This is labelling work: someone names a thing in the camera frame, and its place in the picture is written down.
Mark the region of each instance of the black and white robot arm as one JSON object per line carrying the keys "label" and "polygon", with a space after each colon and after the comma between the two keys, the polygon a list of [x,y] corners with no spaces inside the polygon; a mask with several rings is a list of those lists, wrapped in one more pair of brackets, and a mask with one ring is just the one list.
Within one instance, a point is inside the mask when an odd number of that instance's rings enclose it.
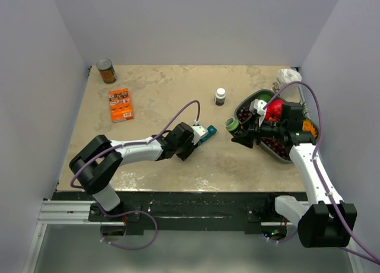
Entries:
{"label": "black and white robot arm", "polygon": [[[357,212],[353,204],[344,203],[343,198],[331,183],[319,153],[312,157],[316,141],[311,132],[303,131],[303,108],[298,103],[283,103],[279,122],[264,122],[265,101],[254,100],[250,111],[252,116],[242,123],[243,133],[232,138],[233,142],[246,147],[259,144],[261,138],[276,138],[285,147],[292,162],[300,171],[308,196],[308,207],[293,196],[278,196],[275,199],[275,211],[297,226],[304,247],[344,247],[350,241],[350,235],[344,229],[331,204],[330,197],[338,205],[344,218],[352,229]],[[316,172],[313,161],[316,160],[330,192],[326,190]]]}
{"label": "black and white robot arm", "polygon": [[[124,211],[121,201],[110,185],[116,169],[124,164],[138,161],[159,161],[175,154],[186,160],[200,145],[201,139],[208,135],[208,129],[202,125],[189,126],[178,124],[166,136],[155,136],[138,141],[111,141],[104,135],[96,136],[69,163],[69,167],[85,192],[91,195],[109,213],[118,214]],[[95,156],[102,155],[102,161],[93,161],[84,167]]]}

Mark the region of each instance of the orange box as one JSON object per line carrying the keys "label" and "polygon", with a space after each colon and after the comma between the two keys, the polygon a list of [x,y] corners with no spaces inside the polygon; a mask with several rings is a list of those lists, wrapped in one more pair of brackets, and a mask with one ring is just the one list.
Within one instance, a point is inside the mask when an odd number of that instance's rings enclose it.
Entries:
{"label": "orange box", "polygon": [[128,88],[109,93],[111,120],[114,123],[133,119],[133,108]]}

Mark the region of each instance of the gray container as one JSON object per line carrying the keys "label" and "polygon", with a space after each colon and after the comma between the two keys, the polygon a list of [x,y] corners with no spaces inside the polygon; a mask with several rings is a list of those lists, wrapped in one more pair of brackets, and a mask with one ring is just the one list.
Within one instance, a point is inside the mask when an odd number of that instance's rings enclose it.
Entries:
{"label": "gray container", "polygon": [[[241,108],[243,107],[249,107],[251,105],[251,102],[254,101],[257,96],[261,94],[270,94],[271,96],[275,95],[275,92],[267,89],[259,90],[252,95],[250,95],[247,99],[245,99],[235,110],[235,118],[238,119],[238,113],[240,112]],[[281,96],[277,96],[277,98],[281,99],[282,101],[286,102],[284,98],[281,98]],[[265,150],[267,153],[269,153],[271,156],[275,157],[278,161],[282,163],[293,163],[291,160],[286,160],[280,157],[277,153],[275,153],[269,146],[267,146],[264,142],[260,143],[260,147]]]}

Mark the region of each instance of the red fruit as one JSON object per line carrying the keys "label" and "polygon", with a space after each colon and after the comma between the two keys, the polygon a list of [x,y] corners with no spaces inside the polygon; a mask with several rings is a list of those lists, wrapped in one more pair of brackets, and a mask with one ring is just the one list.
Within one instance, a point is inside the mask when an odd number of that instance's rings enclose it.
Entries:
{"label": "red fruit", "polygon": [[277,119],[281,118],[281,112],[283,111],[283,103],[281,99],[274,100],[268,107],[267,107],[267,113],[270,114],[270,116],[275,117]]}

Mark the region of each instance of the table top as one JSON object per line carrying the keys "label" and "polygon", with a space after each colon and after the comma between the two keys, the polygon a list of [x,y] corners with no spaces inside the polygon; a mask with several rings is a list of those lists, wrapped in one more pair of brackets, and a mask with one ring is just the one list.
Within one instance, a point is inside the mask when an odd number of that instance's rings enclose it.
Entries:
{"label": "table top", "polygon": [[[230,141],[226,119],[249,95],[271,89],[278,70],[288,66],[116,65],[118,80],[105,84],[95,66],[88,78],[70,140],[58,191],[74,191],[68,163],[96,135],[130,141],[157,134],[187,102],[201,102],[200,123],[217,133],[186,160],[177,157],[124,165],[111,180],[117,191],[304,191],[293,164],[278,162],[260,147],[249,149]],[[226,90],[222,106],[214,104],[216,89]],[[112,123],[108,92],[129,88],[135,118]],[[299,101],[295,95],[292,101]],[[192,123],[197,105],[173,123]]]}

